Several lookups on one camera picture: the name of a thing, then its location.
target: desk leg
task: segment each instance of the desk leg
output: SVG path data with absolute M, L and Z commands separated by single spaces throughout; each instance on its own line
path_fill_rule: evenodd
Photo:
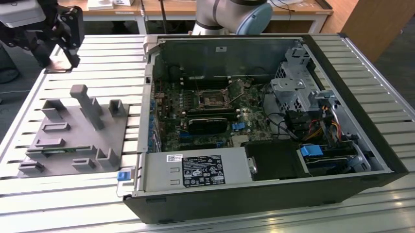
M 148 31 L 145 29 L 145 22 L 144 22 L 142 16 L 136 16 L 136 22 L 137 22 L 137 26 L 138 26 L 138 33 L 146 34 Z
M 325 19 L 326 19 L 326 15 L 318 15 L 318 16 L 316 15 L 316 18 L 312 21 L 308 33 L 320 33 Z

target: metal slatted table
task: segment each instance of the metal slatted table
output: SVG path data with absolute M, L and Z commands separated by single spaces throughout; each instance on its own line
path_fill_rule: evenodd
M 141 223 L 121 203 L 114 194 L 116 172 L 17 179 L 18 162 L 25 158 L 25 148 L 44 117 L 38 109 L 46 98 L 61 98 L 65 105 L 74 105 L 76 100 L 69 98 L 73 84 L 85 84 L 88 95 L 97 97 L 100 103 L 117 98 L 130 105 L 121 166 L 136 163 L 144 36 L 86 36 L 78 51 L 81 65 L 69 74 L 38 76 L 0 145 L 0 231 L 357 233 L 413 230 L 413 110 L 347 38 L 329 34 L 313 35 L 313 38 L 411 172 L 405 177 L 384 187 L 365 190 L 339 204 L 164 225 Z M 54 49 L 52 55 L 60 54 L 60 49 Z

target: label sticker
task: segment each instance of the label sticker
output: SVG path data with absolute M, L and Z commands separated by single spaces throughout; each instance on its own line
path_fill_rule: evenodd
M 228 47 L 216 47 L 216 52 L 225 52 Z
M 132 11 L 116 11 L 114 12 L 117 15 L 132 15 L 133 12 Z
M 185 188 L 225 183 L 220 155 L 182 158 L 181 165 Z
M 181 162 L 182 155 L 181 154 L 168 154 L 166 162 Z

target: power supply label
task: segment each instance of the power supply label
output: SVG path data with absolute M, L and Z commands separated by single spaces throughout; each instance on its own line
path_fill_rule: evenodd
M 182 158 L 181 165 L 185 188 L 225 183 L 220 155 Z

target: wooden desk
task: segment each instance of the wooden desk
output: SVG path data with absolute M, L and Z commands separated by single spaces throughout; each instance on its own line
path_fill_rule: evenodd
M 145 7 L 145 14 L 148 20 L 161 20 L 161 9 L 158 0 L 142 0 Z M 166 20 L 194 20 L 196 15 L 196 3 L 164 0 L 164 9 Z M 306 20 L 312 21 L 308 32 L 318 33 L 325 22 L 326 16 L 332 14 L 332 10 L 325 10 L 314 2 L 314 0 L 305 0 L 302 3 L 290 4 L 289 9 L 294 12 L 289 12 L 284 9 L 273 7 L 273 16 L 270 20 Z
M 113 9 L 89 11 L 86 8 L 88 0 L 57 0 L 61 6 L 78 6 L 82 9 L 84 21 L 136 21 L 138 32 L 145 34 L 144 21 L 138 12 L 138 1 L 134 0 L 130 6 L 114 5 Z

